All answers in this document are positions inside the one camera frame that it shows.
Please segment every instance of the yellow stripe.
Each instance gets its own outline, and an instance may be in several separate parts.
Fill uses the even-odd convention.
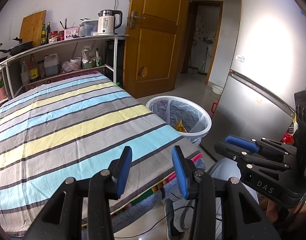
[[[149,112],[150,111],[143,105],[133,106],[76,124],[34,141],[23,143],[17,148],[0,155],[0,168],[10,165],[22,158],[34,155],[38,152],[59,146],[80,136],[90,134],[110,125],[114,125]]]
[[[80,88],[80,89],[77,89],[77,90],[74,90],[74,91],[67,92],[67,93],[62,94],[62,95],[58,95],[58,96],[55,96],[55,97],[46,98],[46,99],[43,99],[43,100],[36,101],[36,102],[34,102],[34,103],[32,103],[32,104],[30,104],[26,107],[23,107],[23,108],[15,111],[15,112],[5,116],[4,118],[0,119],[0,125],[5,123],[5,122],[8,122],[8,121],[12,120],[15,117],[18,117],[22,114],[25,114],[26,112],[28,112],[29,110],[32,110],[34,108],[41,107],[41,106],[46,106],[46,105],[61,101],[63,99],[66,99],[66,98],[69,98],[69,97],[72,97],[72,96],[77,96],[77,95],[80,95],[80,94],[83,94],[83,93],[92,92],[92,91],[100,89],[100,88],[112,87],[112,86],[115,86],[115,84],[112,83],[112,82],[107,82],[107,83],[103,83],[103,84],[98,84],[98,85],[93,85],[93,86],[89,86],[89,87],[85,87],[85,88]]]

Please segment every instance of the refrigerator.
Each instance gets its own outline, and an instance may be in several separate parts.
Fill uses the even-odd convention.
[[[294,0],[242,0],[237,44],[210,132],[280,141],[295,117],[294,93],[306,90],[306,18]]]

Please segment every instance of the striped bedsheet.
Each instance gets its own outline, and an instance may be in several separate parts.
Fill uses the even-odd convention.
[[[131,146],[125,193],[110,202],[119,210],[173,172],[174,145],[199,153],[102,74],[37,87],[0,108],[0,224],[23,236],[67,177],[90,178]]]

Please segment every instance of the white trash can rim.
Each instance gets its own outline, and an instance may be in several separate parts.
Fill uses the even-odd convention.
[[[205,135],[208,134],[208,132],[211,129],[212,126],[212,121],[211,121],[211,117],[210,115],[207,113],[207,111],[205,111],[202,107],[200,107],[198,104],[184,99],[184,98],[180,98],[180,97],[174,97],[174,96],[158,96],[158,97],[154,97],[151,100],[149,100],[146,103],[146,108],[150,109],[150,105],[152,105],[153,103],[157,102],[157,101],[161,101],[161,100],[175,100],[175,101],[180,101],[182,103],[186,103],[188,105],[193,106],[195,109],[197,109],[206,119],[207,121],[207,127],[200,131],[200,132],[194,132],[194,133],[190,133],[190,132],[179,132],[182,136],[184,136],[185,138],[189,138],[189,139],[196,139],[196,138],[201,138],[204,137]]]

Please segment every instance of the shoe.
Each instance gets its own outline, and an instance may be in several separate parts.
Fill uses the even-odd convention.
[[[173,201],[167,199],[164,204],[164,214],[166,215],[166,235],[168,240],[182,240],[185,232],[178,231],[174,226]]]

